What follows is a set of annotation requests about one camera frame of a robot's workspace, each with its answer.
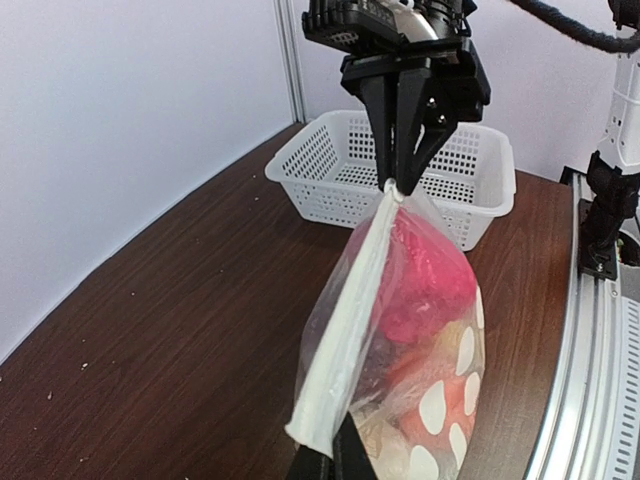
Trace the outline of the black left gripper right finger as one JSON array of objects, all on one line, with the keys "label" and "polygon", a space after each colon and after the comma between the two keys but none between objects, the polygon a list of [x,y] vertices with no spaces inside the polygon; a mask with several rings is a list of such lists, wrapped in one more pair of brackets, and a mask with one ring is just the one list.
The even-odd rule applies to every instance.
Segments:
[{"label": "black left gripper right finger", "polygon": [[344,418],[333,441],[333,455],[333,479],[377,479],[352,417]]}]

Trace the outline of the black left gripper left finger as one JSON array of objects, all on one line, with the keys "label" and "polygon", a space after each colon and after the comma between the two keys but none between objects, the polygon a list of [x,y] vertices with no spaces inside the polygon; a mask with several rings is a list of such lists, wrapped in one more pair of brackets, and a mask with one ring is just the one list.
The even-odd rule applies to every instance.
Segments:
[{"label": "black left gripper left finger", "polygon": [[304,445],[298,447],[291,462],[286,480],[328,480],[332,460]]}]

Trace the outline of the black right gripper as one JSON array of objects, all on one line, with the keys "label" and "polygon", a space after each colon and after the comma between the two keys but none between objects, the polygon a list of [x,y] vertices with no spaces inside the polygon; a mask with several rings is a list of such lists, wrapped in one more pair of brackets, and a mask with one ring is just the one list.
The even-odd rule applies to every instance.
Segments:
[{"label": "black right gripper", "polygon": [[398,190],[406,196],[415,190],[458,121],[480,121],[491,100],[488,77],[468,37],[350,55],[344,58],[341,73],[341,86],[359,98],[367,112],[378,186],[383,188],[395,177]]}]

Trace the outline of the red toy bell pepper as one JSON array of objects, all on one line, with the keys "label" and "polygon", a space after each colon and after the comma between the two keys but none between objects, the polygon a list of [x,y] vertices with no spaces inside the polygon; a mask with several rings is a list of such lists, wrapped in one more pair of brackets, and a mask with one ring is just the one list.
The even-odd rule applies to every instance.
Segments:
[{"label": "red toy bell pepper", "polygon": [[401,209],[374,307],[384,336],[398,344],[423,341],[459,319],[476,291],[463,252],[425,218]]}]

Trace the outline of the orange toy pumpkin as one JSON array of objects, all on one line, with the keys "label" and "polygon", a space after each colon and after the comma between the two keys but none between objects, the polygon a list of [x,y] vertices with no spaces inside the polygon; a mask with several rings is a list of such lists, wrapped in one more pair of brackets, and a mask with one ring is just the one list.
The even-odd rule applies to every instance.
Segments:
[{"label": "orange toy pumpkin", "polygon": [[400,431],[410,444],[434,446],[449,440],[452,427],[469,441],[474,429],[481,377],[477,372],[433,382],[418,404],[402,414]]}]

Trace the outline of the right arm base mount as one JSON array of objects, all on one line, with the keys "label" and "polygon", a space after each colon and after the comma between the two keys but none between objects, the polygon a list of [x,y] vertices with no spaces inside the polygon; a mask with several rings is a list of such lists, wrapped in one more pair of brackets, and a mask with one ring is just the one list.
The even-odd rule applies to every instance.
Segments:
[{"label": "right arm base mount", "polygon": [[622,266],[639,266],[639,237],[624,230],[639,224],[639,176],[624,175],[595,159],[582,173],[564,167],[560,182],[576,195],[574,219],[577,269],[598,280],[615,281]]}]

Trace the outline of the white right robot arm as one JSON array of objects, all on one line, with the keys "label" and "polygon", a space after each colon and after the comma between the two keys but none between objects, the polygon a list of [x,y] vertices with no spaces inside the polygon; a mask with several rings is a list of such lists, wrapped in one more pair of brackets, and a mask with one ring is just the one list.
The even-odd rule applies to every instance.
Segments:
[{"label": "white right robot arm", "polygon": [[[517,7],[571,40],[617,57],[610,118],[591,156],[594,198],[581,241],[611,248],[634,217],[639,190],[639,4],[612,1],[614,35],[590,29],[543,1]],[[489,85],[471,42],[471,1],[340,1],[326,19],[356,38],[344,61],[343,86],[365,105],[379,150],[382,182],[409,195],[460,121],[478,121]]]}]

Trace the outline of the clear polka dot zip bag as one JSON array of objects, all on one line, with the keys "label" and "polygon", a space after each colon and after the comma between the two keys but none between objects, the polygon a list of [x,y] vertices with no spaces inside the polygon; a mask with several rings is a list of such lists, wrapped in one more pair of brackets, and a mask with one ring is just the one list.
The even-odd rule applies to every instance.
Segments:
[{"label": "clear polka dot zip bag", "polygon": [[291,479],[455,479],[485,370],[472,267],[428,197],[387,181],[303,330]]}]

